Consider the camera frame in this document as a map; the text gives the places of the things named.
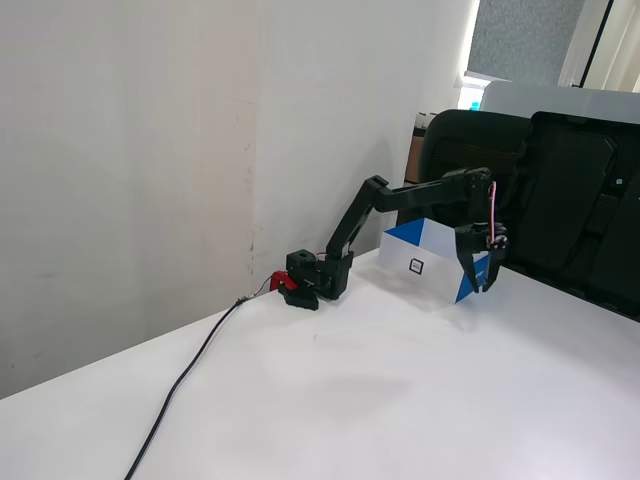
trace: chair backrest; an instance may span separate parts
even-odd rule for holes
[[[498,203],[513,176],[529,119],[491,112],[447,110],[429,124],[418,166],[418,182],[437,180],[459,168],[487,167],[498,183]],[[398,213],[398,225],[428,217],[454,226],[464,205],[421,208]]]

